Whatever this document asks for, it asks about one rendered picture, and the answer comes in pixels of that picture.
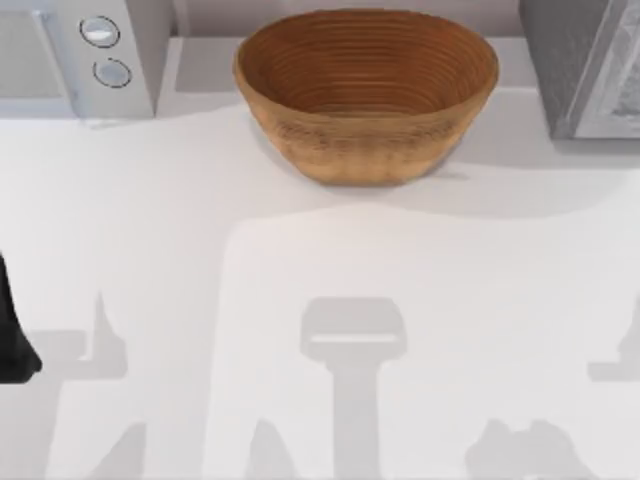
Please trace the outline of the pale microwave oven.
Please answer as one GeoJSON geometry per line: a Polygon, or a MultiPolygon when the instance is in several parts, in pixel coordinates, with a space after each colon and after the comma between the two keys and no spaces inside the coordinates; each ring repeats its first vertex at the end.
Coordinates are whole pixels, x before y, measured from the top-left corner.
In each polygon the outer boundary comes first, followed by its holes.
{"type": "Polygon", "coordinates": [[[0,119],[154,117],[174,27],[173,0],[0,0],[0,119]],[[118,25],[115,46],[82,38],[80,21],[94,16],[118,25]],[[95,80],[93,63],[107,58],[131,69],[126,87],[95,80]]]}

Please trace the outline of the grey cabinet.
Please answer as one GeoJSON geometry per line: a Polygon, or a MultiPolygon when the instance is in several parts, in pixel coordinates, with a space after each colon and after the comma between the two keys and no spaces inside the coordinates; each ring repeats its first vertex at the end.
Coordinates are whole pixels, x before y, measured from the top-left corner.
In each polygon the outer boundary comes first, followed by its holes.
{"type": "Polygon", "coordinates": [[[519,0],[549,134],[640,140],[640,0],[519,0]]]}

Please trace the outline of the brown woven basket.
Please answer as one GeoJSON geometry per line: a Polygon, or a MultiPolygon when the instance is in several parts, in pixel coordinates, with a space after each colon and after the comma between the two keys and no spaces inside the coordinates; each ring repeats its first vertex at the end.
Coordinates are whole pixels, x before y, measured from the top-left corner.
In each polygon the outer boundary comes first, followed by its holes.
{"type": "Polygon", "coordinates": [[[497,86],[492,45],[454,21],[315,10],[244,39],[236,85],[270,144],[323,184],[398,185],[437,167],[497,86]]]}

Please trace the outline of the round microwave knob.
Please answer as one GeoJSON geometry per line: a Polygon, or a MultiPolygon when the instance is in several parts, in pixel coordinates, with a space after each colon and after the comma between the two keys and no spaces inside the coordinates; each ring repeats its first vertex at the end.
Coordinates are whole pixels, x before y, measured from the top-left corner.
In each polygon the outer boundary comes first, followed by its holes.
{"type": "Polygon", "coordinates": [[[120,40],[118,25],[108,17],[94,16],[79,23],[82,38],[96,48],[111,48],[120,40]]]}
{"type": "Polygon", "coordinates": [[[124,62],[115,58],[94,62],[92,73],[98,83],[111,89],[124,88],[133,78],[131,69],[124,62]]]}

